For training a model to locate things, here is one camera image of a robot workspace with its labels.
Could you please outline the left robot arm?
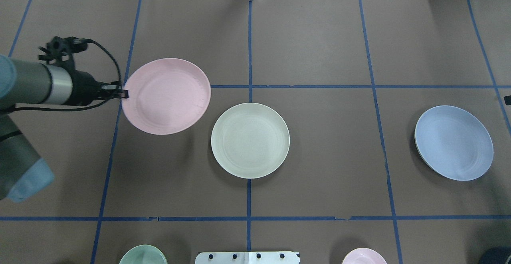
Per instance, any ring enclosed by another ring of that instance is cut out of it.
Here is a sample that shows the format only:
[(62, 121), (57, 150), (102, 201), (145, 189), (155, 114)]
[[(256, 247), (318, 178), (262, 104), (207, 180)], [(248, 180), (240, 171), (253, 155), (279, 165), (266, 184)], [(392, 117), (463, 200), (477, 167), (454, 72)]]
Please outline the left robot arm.
[(77, 112), (126, 99), (122, 79), (95, 80), (73, 56), (53, 64), (1, 56), (1, 199), (23, 202), (51, 184), (53, 171), (11, 119), (22, 111)]

